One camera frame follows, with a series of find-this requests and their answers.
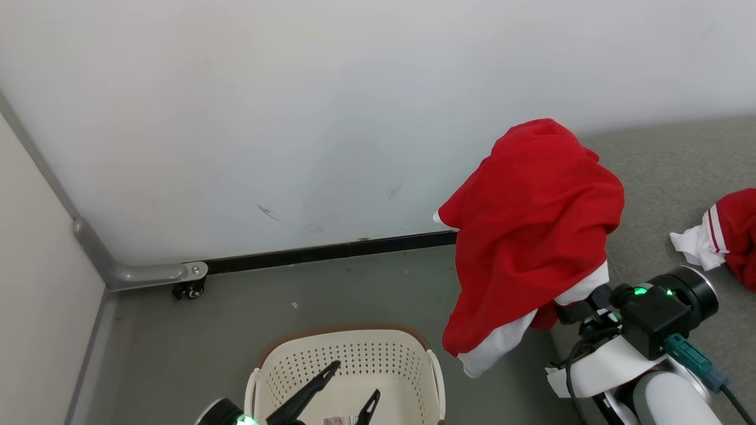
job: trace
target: white plastic basket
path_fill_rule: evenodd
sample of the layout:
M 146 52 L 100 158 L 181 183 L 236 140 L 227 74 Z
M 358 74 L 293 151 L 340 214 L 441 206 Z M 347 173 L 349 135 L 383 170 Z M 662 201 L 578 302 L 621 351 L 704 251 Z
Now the white plastic basket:
M 334 360 L 341 361 L 341 368 L 299 416 L 307 425 L 357 415 L 376 388 L 381 396 L 370 425 L 444 423 L 438 359 L 417 331 L 397 324 L 332 327 L 275 343 L 249 377 L 244 412 L 265 423 Z

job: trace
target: gray floor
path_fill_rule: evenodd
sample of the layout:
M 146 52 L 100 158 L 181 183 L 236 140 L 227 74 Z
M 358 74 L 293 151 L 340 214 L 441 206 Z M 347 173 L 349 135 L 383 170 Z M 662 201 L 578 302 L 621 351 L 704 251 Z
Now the gray floor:
M 459 293 L 453 249 L 216 275 L 192 301 L 174 302 L 168 287 L 124 293 L 89 422 L 191 424 L 217 398 L 243 405 L 249 374 L 277 338 L 334 324 L 394 321 L 418 329 L 438 354 L 447 423 L 578 423 L 569 401 L 547 384 L 543 367 L 556 359 L 548 333 L 528 332 L 477 380 L 444 352 L 442 332 Z

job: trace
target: gray carpet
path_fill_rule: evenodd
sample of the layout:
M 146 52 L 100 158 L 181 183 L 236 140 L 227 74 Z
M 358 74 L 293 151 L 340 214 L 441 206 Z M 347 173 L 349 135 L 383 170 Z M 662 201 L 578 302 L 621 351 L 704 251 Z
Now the gray carpet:
M 441 348 L 457 299 L 453 247 L 316 262 L 209 278 L 206 292 L 174 302 L 168 287 L 124 293 L 90 423 L 191 424 L 220 397 L 242 405 L 265 347 L 288 333 L 334 324 L 394 321 L 431 343 L 441 362 L 447 423 L 578 423 L 547 384 L 556 359 L 547 332 L 471 380 Z M 298 304 L 294 309 L 292 302 Z
M 581 138 L 625 187 L 620 228 L 609 238 L 614 273 L 638 283 L 686 264 L 670 232 L 701 224 L 722 196 L 756 186 L 756 118 L 670 124 Z M 742 403 L 756 413 L 756 293 L 726 266 L 708 273 L 719 312 L 691 333 L 717 368 L 731 379 Z M 724 396 L 714 398 L 723 423 L 743 423 Z

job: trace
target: white cloth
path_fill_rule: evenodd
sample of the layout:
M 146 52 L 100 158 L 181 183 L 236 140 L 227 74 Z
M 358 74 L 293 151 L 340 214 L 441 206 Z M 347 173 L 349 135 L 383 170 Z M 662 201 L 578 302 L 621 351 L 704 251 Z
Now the white cloth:
M 700 225 L 682 234 L 670 233 L 669 238 L 674 249 L 683 253 L 687 262 L 700 265 L 706 271 L 722 265 L 724 255 L 729 252 L 724 243 L 716 205 L 704 214 Z

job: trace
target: perforated basket wall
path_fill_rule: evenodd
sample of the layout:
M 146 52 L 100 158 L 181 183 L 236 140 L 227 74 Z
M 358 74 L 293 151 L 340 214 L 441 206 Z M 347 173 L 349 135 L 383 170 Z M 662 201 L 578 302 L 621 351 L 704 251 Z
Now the perforated basket wall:
M 436 374 L 424 340 L 403 330 L 347 330 L 291 340 L 275 347 L 260 368 L 254 418 L 265 419 L 334 360 L 341 368 L 300 416 L 308 425 L 356 415 L 381 391 L 372 424 L 436 425 L 441 419 Z

